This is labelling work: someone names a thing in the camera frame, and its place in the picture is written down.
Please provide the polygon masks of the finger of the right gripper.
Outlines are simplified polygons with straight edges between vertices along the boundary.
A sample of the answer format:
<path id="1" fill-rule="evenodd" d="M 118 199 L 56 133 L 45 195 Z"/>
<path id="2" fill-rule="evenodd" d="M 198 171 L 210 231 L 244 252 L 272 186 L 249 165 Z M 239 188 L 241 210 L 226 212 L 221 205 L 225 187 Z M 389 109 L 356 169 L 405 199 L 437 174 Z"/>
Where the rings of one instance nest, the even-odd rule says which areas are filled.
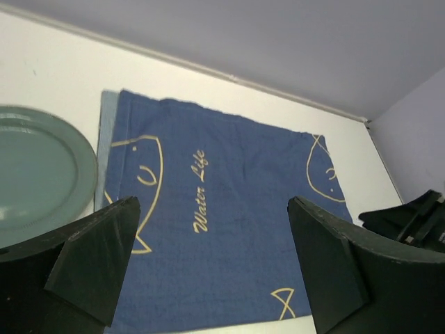
<path id="1" fill-rule="evenodd" d="M 404 205 L 359 215 L 376 234 L 422 249 L 444 248 L 444 195 L 429 190 Z"/>

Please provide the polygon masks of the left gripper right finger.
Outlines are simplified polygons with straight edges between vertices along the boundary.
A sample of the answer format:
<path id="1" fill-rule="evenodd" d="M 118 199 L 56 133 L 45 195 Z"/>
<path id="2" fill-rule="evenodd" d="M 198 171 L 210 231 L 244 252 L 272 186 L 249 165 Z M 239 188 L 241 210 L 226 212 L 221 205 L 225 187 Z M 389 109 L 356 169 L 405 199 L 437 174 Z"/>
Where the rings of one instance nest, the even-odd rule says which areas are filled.
<path id="1" fill-rule="evenodd" d="M 444 248 L 399 243 L 302 197 L 288 215 L 317 333 L 444 332 Z"/>

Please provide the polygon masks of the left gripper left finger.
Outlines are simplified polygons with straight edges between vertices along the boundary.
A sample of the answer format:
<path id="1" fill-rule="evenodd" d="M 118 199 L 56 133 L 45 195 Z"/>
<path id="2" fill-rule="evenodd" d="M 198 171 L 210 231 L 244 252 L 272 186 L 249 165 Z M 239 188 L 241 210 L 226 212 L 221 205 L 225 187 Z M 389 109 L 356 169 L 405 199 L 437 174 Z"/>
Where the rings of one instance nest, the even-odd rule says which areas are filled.
<path id="1" fill-rule="evenodd" d="M 140 203 L 127 197 L 1 249 L 2 333 L 103 333 L 114 318 Z"/>

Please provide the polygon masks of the teal green plate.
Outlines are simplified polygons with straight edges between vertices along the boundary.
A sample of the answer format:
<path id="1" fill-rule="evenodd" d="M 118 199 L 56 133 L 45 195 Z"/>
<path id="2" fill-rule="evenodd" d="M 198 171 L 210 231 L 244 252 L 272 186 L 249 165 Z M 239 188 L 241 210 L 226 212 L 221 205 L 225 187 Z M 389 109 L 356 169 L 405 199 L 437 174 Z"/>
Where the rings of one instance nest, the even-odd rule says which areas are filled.
<path id="1" fill-rule="evenodd" d="M 76 220 L 96 184 L 97 158 L 79 130 L 42 111 L 1 107 L 1 247 Z"/>

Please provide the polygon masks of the blue fish-print placemat cloth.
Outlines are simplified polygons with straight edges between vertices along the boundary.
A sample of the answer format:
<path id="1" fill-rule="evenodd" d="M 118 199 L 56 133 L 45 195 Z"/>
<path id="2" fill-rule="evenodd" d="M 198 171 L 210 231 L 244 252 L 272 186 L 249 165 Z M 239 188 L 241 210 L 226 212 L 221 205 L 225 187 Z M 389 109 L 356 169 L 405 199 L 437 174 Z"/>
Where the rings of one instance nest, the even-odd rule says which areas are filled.
<path id="1" fill-rule="evenodd" d="M 105 90 L 97 158 L 95 207 L 140 203 L 112 333 L 310 314 L 288 201 L 350 219 L 322 135 Z"/>

